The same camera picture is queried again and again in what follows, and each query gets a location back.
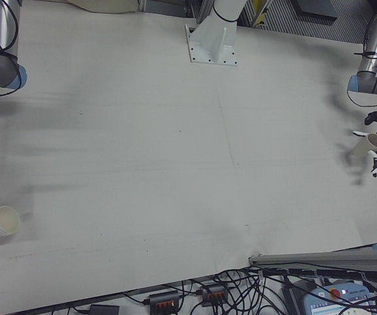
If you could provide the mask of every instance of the cable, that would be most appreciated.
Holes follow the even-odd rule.
[[[0,94],[0,97],[2,97],[2,96],[11,95],[11,94],[15,93],[17,90],[19,90],[21,88],[21,86],[22,86],[22,82],[23,81],[22,81],[22,75],[21,75],[21,73],[20,73],[20,71],[18,69],[17,63],[13,59],[12,55],[10,55],[9,53],[7,53],[7,50],[10,49],[15,44],[16,40],[18,39],[19,22],[18,22],[18,19],[16,18],[15,14],[14,14],[12,8],[9,6],[9,4],[5,0],[0,0],[0,2],[2,2],[2,4],[8,9],[9,13],[11,14],[11,16],[12,16],[12,18],[14,20],[14,24],[15,24],[15,33],[14,33],[14,36],[12,38],[12,41],[6,47],[4,47],[4,48],[0,44],[0,53],[3,53],[9,59],[9,61],[13,64],[15,72],[16,72],[16,75],[19,78],[18,87],[15,88],[15,90],[13,90],[13,91],[9,91],[7,93]]]
[[[201,305],[201,303],[203,303],[202,301],[197,303],[196,305],[193,306],[193,308],[191,309],[191,311],[189,312],[189,315],[193,315],[194,313],[194,310],[199,307]]]
[[[377,287],[375,287],[374,285],[372,285],[370,282],[364,281],[363,285],[365,287],[368,287],[369,289],[372,289],[377,294]]]
[[[269,278],[269,279],[271,279],[271,280],[273,280],[273,281],[275,281],[275,282],[279,282],[279,283],[281,283],[281,284],[284,283],[284,281],[281,281],[281,280],[278,280],[278,279],[275,279],[275,278],[272,278],[272,277],[267,277],[267,278]],[[301,290],[301,291],[303,291],[303,292],[305,292],[305,293],[307,293],[307,294],[309,294],[309,295],[311,295],[311,296],[313,296],[313,297],[317,297],[318,299],[320,299],[320,300],[322,300],[322,301],[333,303],[332,300],[330,300],[330,299],[326,299],[326,298],[324,298],[324,297],[320,297],[320,296],[318,296],[318,295],[316,295],[316,294],[314,294],[314,293],[312,293],[312,292],[310,292],[310,291],[308,291],[308,290],[305,290],[305,289],[303,289],[303,288],[301,288],[301,287],[299,287],[299,286],[297,286],[297,285],[294,285],[293,283],[290,283],[290,285],[293,286],[293,287],[295,287],[295,288],[297,288],[297,289],[299,289],[299,290]],[[359,303],[365,303],[365,302],[367,302],[367,301],[373,301],[373,300],[371,300],[371,299],[366,299],[366,300],[359,301]],[[357,304],[352,304],[352,303],[344,304],[344,303],[340,303],[340,302],[337,302],[337,301],[335,301],[334,304],[336,304],[336,305],[340,305],[340,306],[345,306],[345,307],[349,306],[349,308],[350,308],[350,307],[361,308],[361,309],[363,309],[363,310],[366,310],[367,312],[371,312],[374,308],[376,308],[376,307],[373,307],[372,305],[363,306],[363,305],[357,305]]]
[[[377,107],[377,105],[360,105],[359,103],[357,103],[356,101],[354,101],[354,99],[351,98],[349,90],[347,90],[347,96],[348,96],[348,99],[351,100],[351,102],[354,105],[357,105],[358,107]]]
[[[80,314],[89,314],[89,311],[88,311],[88,310],[78,310],[78,309],[76,309],[73,305],[72,305],[71,307],[72,307],[72,309],[75,310],[75,312],[78,312],[78,313],[80,313]]]
[[[131,297],[130,295],[126,294],[126,293],[120,293],[121,295],[124,295],[126,298],[132,300],[133,302],[136,302],[138,304],[142,304],[142,305],[145,305],[143,301],[139,301],[137,299],[135,299],[134,297]]]
[[[349,271],[356,271],[356,272],[361,272],[361,270],[356,270],[356,269],[351,269],[351,268],[349,268],[349,269],[346,269],[346,268],[339,268],[339,267],[329,267],[329,266],[323,266],[323,265],[318,265],[318,264],[311,264],[311,263],[306,263],[306,262],[290,262],[290,263],[296,263],[296,264],[309,264],[309,265],[313,265],[313,266],[320,266],[320,267],[323,267],[323,268],[333,268],[333,269],[338,269],[338,270],[349,270]],[[271,277],[268,277],[269,279],[271,279],[271,280],[273,280],[273,281],[276,281],[276,282],[280,282],[280,283],[283,283],[283,282],[281,282],[281,281],[279,281],[279,280],[276,280],[276,279],[274,279],[274,278],[271,278]],[[318,297],[318,296],[316,296],[316,295],[314,295],[312,292],[309,292],[309,291],[307,291],[307,290],[305,290],[305,289],[302,289],[301,287],[298,287],[298,286],[296,286],[296,285],[294,285],[293,283],[289,283],[290,285],[292,285],[292,286],[294,286],[294,287],[297,287],[298,289],[300,289],[301,291],[305,291],[306,293],[308,293],[308,294],[310,294],[310,295],[313,295],[314,297]],[[327,292],[329,292],[328,290],[326,290],[324,287],[322,287],[322,286],[320,286],[320,285],[317,285],[317,286],[319,286],[321,289],[323,289],[323,290],[325,290],[325,291],[327,291]],[[321,298],[321,297],[318,297],[319,299],[321,299],[321,300],[324,300],[324,301],[328,301],[328,302],[331,302],[330,300],[327,300],[327,299],[324,299],[324,298]],[[374,297],[374,298],[371,298],[371,299],[368,299],[368,301],[373,301],[373,300],[376,300],[377,299],[377,297]],[[335,303],[335,304],[338,304],[338,305],[342,305],[342,306],[348,306],[348,308],[351,308],[351,307],[355,307],[355,308],[363,308],[363,309],[373,309],[374,307],[370,307],[370,306],[362,306],[362,307],[360,307],[360,306],[357,306],[357,305],[354,305],[354,304],[352,304],[352,303],[350,303],[349,301],[347,301],[347,300],[343,300],[343,301],[346,301],[348,304],[344,304],[344,303]]]

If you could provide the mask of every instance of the black electrical box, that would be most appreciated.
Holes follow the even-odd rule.
[[[118,315],[120,306],[92,304],[89,315]]]
[[[292,4],[298,15],[310,16],[331,22],[338,18],[331,0],[292,0]]]

